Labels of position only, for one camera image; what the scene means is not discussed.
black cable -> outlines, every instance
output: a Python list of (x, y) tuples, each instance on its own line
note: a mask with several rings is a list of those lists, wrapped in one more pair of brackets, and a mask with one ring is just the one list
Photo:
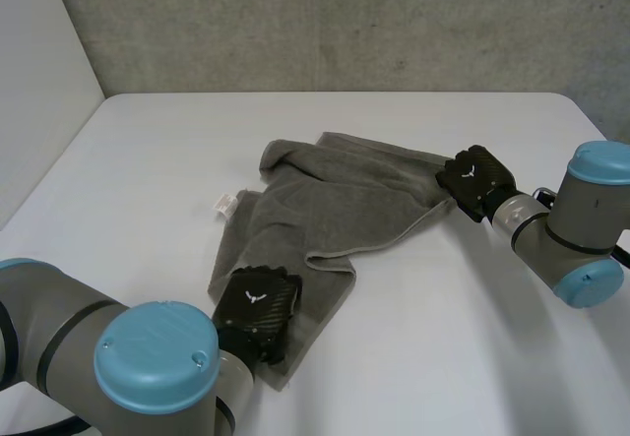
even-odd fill
[(621, 246), (614, 246), (610, 256), (625, 268), (630, 269), (630, 254)]
[(91, 426), (79, 416), (71, 416), (63, 421), (42, 428), (32, 429), (24, 433), (7, 434), (6, 436), (73, 436), (83, 433), (90, 427)]

white wall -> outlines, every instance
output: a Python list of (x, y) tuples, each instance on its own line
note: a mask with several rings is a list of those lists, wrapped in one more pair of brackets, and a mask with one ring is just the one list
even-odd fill
[(61, 0), (0, 0), (0, 228), (102, 100)]

black rubber band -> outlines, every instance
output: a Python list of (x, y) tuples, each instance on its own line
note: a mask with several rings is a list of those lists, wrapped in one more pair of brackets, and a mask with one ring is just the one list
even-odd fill
[(0, 331), (4, 341), (4, 372), (0, 378), (0, 392), (8, 388), (14, 382), (18, 373), (20, 362), (20, 343), (18, 334), (11, 321), (11, 316), (4, 304), (0, 301)]
[(71, 416), (58, 423), (50, 424), (42, 428), (32, 429), (23, 433), (12, 433), (7, 436), (72, 436), (83, 433), (90, 428), (79, 416)]
[(236, 429), (236, 420), (234, 419), (234, 415), (232, 414), (232, 410), (229, 409), (229, 406), (225, 404), (223, 400), (217, 397), (217, 409), (223, 413), (225, 419), (227, 420), (227, 424), (229, 424), (229, 428), (232, 430), (232, 434)]
[(578, 246), (577, 244), (573, 244), (572, 242), (569, 242), (566, 239), (563, 239), (562, 237), (558, 236), (555, 232), (551, 230), (548, 224), (544, 227), (544, 230), (547, 232), (549, 237), (553, 239), (555, 242), (576, 252), (582, 252), (584, 254), (590, 254), (593, 256), (608, 256), (614, 250), (614, 245), (606, 249), (594, 249), (592, 247)]
[(104, 308), (109, 305), (116, 305), (118, 302), (114, 300), (101, 300), (91, 305), (86, 306), (85, 308), (79, 310), (74, 314), (72, 318), (66, 321), (61, 328), (55, 333), (55, 336), (52, 337), (46, 349), (41, 354), (39, 358), (39, 363), (37, 364), (37, 387), (44, 394), (48, 395), (48, 389), (46, 387), (46, 375), (48, 374), (48, 367), (50, 367), (50, 362), (52, 362), (52, 358), (55, 355), (55, 352), (59, 348), (59, 345), (63, 343), (63, 340), (70, 334), (70, 332), (81, 323), (84, 319), (94, 313), (94, 311)]
[(548, 217), (548, 216), (549, 216), (548, 212), (536, 213), (535, 215), (527, 218), (525, 221), (519, 224), (519, 227), (517, 227), (516, 231), (514, 231), (514, 234), (512, 234), (512, 250), (516, 252), (516, 241), (519, 238), (519, 235), (521, 235), (521, 233), (523, 232), (523, 229), (525, 229), (528, 225), (530, 225), (532, 222), (536, 221), (537, 219), (542, 218), (542, 217)]

towel fold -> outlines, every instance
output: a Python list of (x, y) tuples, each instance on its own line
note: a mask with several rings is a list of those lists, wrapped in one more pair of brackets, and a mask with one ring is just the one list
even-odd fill
[(267, 146), (260, 171), (269, 186), (262, 194), (238, 194), (209, 294), (217, 302), (241, 267), (284, 267), (302, 277), (286, 357), (259, 372), (273, 388), (283, 388), (351, 291), (348, 255), (388, 247), (454, 204), (435, 181), (446, 160), (336, 133), (324, 133), (315, 145)]

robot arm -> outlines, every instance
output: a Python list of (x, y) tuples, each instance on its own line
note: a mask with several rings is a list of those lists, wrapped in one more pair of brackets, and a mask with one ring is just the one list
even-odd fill
[(184, 303), (128, 308), (45, 263), (0, 262), (0, 390), (26, 381), (85, 421), (51, 434), (229, 436), (256, 366), (284, 356), (299, 291), (284, 270), (236, 271), (213, 322)]
[(623, 271), (610, 255), (630, 228), (630, 146), (595, 141), (578, 148), (551, 210), (518, 191), (510, 171), (480, 146), (446, 162), (436, 179), (471, 219), (488, 217), (568, 305), (595, 306), (622, 285)]

